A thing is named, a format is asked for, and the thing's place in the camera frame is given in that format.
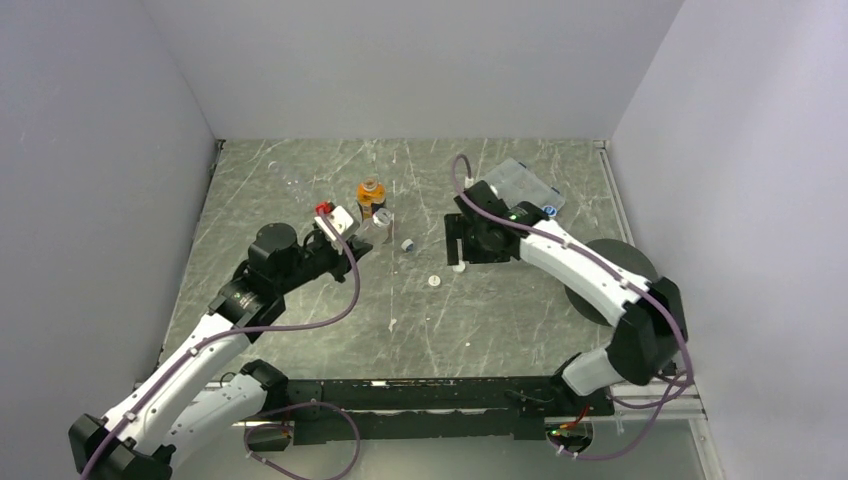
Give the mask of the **short clear plastic bottle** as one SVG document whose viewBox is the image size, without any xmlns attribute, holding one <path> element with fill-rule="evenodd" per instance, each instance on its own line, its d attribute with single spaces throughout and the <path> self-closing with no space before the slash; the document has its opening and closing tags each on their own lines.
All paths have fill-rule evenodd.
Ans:
<svg viewBox="0 0 848 480">
<path fill-rule="evenodd" d="M 363 221 L 356 236 L 360 241 L 378 248 L 391 240 L 393 220 L 394 214 L 386 208 L 381 208 Z"/>
</svg>

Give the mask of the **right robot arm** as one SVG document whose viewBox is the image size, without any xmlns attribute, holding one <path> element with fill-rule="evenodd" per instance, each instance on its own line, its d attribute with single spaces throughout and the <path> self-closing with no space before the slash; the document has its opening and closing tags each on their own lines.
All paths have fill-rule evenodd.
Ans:
<svg viewBox="0 0 848 480">
<path fill-rule="evenodd" d="M 644 386 L 675 355 L 692 367 L 682 299 L 673 281 L 652 281 L 618 266 L 533 203 L 508 206 L 485 181 L 458 191 L 455 201 L 477 246 L 549 274 L 587 301 L 613 330 L 606 344 L 577 354 L 554 374 L 550 392 L 557 411 L 574 415 L 590 394 L 620 382 Z"/>
</svg>

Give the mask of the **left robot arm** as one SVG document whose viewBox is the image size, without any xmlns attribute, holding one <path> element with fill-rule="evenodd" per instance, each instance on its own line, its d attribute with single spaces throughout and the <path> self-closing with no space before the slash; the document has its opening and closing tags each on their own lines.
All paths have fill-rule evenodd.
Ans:
<svg viewBox="0 0 848 480">
<path fill-rule="evenodd" d="M 254 416 L 320 409 L 324 402 L 293 392 L 288 377 L 262 360 L 245 364 L 218 390 L 213 376 L 266 332 L 286 309 L 290 292 L 330 275 L 354 279 L 358 262 L 373 248 L 352 223 L 317 217 L 299 242 L 285 223 L 263 226 L 246 259 L 221 287 L 181 346 L 127 398 L 101 416 L 81 415 L 70 427 L 75 467 L 83 479 L 168 479 L 214 435 Z"/>
</svg>

